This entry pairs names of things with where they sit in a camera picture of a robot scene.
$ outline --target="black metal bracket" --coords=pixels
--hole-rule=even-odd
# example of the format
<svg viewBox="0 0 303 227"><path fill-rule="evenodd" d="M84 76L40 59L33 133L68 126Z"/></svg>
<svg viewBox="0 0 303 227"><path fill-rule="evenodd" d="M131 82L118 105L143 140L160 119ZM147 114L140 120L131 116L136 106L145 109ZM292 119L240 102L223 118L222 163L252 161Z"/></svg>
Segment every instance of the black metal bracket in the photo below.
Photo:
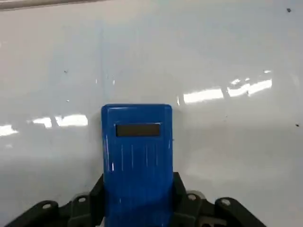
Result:
<svg viewBox="0 0 303 227"><path fill-rule="evenodd" d="M173 209L169 227L265 227L233 198L220 198L214 204L187 193L179 173L174 173ZM103 175L90 193L79 194L62 207L55 201L42 201L6 227L95 227L105 210Z"/></svg>

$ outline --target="blue battery pack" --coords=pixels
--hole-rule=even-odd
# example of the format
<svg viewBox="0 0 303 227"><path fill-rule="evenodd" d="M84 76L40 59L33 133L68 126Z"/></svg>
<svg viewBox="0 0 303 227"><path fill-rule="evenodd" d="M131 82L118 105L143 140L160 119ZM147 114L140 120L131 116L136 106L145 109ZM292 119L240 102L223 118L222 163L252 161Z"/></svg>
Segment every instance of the blue battery pack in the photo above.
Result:
<svg viewBox="0 0 303 227"><path fill-rule="evenodd" d="M172 214L170 105L102 107L105 227L164 227Z"/></svg>

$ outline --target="white surface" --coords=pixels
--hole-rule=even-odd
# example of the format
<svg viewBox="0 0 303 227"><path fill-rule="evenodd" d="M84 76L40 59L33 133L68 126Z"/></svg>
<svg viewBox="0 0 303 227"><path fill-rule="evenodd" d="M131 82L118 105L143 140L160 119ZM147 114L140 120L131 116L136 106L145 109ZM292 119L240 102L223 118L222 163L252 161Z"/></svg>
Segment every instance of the white surface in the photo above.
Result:
<svg viewBox="0 0 303 227"><path fill-rule="evenodd" d="M89 191L102 173L100 108L127 102L173 106L174 168L188 189L234 197L269 227L301 226L301 2L0 12L0 225Z"/></svg>

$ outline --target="blue plastic case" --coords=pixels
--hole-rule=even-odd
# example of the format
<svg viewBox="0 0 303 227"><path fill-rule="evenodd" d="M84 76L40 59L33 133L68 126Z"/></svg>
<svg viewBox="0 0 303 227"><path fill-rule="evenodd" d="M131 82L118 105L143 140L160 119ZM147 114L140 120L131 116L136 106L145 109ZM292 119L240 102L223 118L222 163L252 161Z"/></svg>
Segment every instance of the blue plastic case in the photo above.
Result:
<svg viewBox="0 0 303 227"><path fill-rule="evenodd" d="M166 226L173 183L170 105L101 110L106 227Z"/></svg>

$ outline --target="display screen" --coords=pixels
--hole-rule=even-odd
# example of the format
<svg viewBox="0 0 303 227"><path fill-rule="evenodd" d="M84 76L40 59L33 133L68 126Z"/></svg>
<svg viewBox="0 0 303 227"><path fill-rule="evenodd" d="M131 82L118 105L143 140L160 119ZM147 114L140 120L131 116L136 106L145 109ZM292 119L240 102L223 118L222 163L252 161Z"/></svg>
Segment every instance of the display screen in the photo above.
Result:
<svg viewBox="0 0 303 227"><path fill-rule="evenodd" d="M159 124L116 125L116 136L160 136Z"/></svg>

